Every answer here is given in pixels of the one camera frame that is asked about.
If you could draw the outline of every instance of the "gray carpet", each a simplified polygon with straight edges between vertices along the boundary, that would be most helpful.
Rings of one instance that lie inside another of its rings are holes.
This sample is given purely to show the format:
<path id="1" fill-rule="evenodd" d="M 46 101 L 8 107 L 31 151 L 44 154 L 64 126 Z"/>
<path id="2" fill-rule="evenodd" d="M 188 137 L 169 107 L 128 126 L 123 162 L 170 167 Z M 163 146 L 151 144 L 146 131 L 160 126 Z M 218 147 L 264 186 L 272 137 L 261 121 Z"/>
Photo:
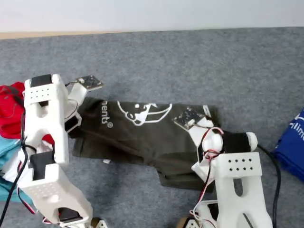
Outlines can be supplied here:
<path id="1" fill-rule="evenodd" d="M 272 149 L 304 106 L 303 37 L 304 28 L 256 28 L 1 40 L 0 83 L 48 73 L 68 82 L 94 74 L 105 86 L 92 96 L 213 104 L 223 128 L 253 131 Z M 265 155 L 261 159 L 271 213 L 276 173 Z M 67 174 L 109 228 L 174 228 L 199 194 L 162 187 L 154 168 L 138 165 L 71 158 Z M 282 175 L 278 227 L 302 227 L 304 184 Z M 40 221 L 11 203 L 4 227 L 48 227 Z"/>

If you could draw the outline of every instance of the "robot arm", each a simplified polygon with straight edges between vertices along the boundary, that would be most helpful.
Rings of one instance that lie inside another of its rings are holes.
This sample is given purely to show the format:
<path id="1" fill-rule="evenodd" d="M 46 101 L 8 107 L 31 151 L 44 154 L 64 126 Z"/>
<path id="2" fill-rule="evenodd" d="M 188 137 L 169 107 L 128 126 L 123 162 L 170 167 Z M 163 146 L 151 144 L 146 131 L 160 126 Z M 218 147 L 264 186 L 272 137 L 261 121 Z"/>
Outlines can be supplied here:
<path id="1" fill-rule="evenodd" d="M 183 228 L 272 228 L 262 188 L 262 168 L 254 133 L 224 133 L 213 127 L 210 116 L 186 110 L 174 122 L 185 129 L 197 146 L 198 162 L 192 166 L 209 185 L 215 181 L 217 200 L 202 201 Z M 235 192 L 234 179 L 241 179 L 243 195 Z M 212 216 L 210 205 L 218 208 Z"/>
<path id="2" fill-rule="evenodd" d="M 37 148 L 43 136 L 51 134 L 55 146 L 42 153 L 27 148 L 29 169 L 22 174 L 18 185 L 47 220 L 61 227 L 92 227 L 91 204 L 69 182 L 64 168 L 69 156 L 67 132 L 81 124 L 77 109 L 88 91 L 101 86 L 94 76 L 78 78 L 68 95 L 57 74 L 38 76 L 25 82 L 25 144 Z"/>

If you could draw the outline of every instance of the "dark green t-shirt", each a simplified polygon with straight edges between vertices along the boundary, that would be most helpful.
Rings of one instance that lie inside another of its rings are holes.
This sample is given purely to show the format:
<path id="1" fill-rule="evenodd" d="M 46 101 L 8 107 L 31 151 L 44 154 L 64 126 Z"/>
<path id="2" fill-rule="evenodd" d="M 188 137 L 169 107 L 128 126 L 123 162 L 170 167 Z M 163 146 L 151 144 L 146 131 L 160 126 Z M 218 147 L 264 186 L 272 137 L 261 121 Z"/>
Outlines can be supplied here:
<path id="1" fill-rule="evenodd" d="M 87 97 L 79 108 L 81 126 L 73 155 L 154 166 L 164 186 L 201 190 L 203 181 L 191 170 L 197 161 L 189 134 L 172 119 L 187 107 L 202 106 L 108 102 Z M 214 117 L 215 110 L 210 110 Z"/>

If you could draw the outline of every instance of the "white wall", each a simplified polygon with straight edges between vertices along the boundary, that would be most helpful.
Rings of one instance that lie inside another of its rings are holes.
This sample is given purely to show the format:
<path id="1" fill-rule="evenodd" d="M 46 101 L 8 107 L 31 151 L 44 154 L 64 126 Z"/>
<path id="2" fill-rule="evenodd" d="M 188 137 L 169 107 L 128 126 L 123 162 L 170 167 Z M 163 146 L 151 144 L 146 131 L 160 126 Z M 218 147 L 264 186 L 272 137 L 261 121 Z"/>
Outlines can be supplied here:
<path id="1" fill-rule="evenodd" d="M 1 0 L 0 31 L 304 26 L 304 0 Z"/>

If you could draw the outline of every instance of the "blue bag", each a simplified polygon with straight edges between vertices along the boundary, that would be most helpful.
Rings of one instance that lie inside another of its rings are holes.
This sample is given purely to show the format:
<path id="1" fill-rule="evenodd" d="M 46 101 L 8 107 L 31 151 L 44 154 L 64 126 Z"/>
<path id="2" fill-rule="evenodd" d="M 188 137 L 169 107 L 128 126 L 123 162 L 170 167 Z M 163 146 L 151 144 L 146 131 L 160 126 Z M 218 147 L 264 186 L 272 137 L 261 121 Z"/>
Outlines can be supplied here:
<path id="1" fill-rule="evenodd" d="M 290 122 L 273 154 L 284 170 L 304 181 L 304 109 Z"/>

